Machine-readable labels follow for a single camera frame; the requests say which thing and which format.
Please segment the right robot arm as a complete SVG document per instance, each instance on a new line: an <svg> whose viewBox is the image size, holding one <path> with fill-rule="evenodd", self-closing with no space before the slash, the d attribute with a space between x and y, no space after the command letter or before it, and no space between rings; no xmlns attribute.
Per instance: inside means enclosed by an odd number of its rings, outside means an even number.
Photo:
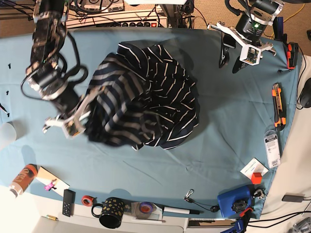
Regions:
<svg viewBox="0 0 311 233"><path fill-rule="evenodd" d="M42 131L59 127L66 138L74 138L86 130L83 122L91 114L90 103L104 91L96 87L86 96L78 96L74 90L87 78L88 69L81 64L75 39L66 28L70 6L70 0L36 1L30 65L23 80L39 94L38 100L51 102L58 111L55 118L45 120ZM71 69L60 53L66 38L71 41L76 59Z"/></svg>

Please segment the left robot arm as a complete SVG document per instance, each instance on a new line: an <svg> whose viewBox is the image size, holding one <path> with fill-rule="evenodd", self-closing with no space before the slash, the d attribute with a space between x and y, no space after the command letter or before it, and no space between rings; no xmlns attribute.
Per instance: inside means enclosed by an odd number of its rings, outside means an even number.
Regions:
<svg viewBox="0 0 311 233"><path fill-rule="evenodd" d="M226 0L226 8L240 19L235 27L225 26L224 22L208 24L207 28L221 32L221 52L218 66L223 68L230 60L229 49L236 48L239 44L240 55L236 59L232 73L237 73L247 66L255 66L263 58L263 52L267 51L276 55L276 50L271 42L263 43L261 36L267 26L272 26L274 19L283 9L284 2L281 0L240 0L244 10L234 8L230 1Z"/></svg>

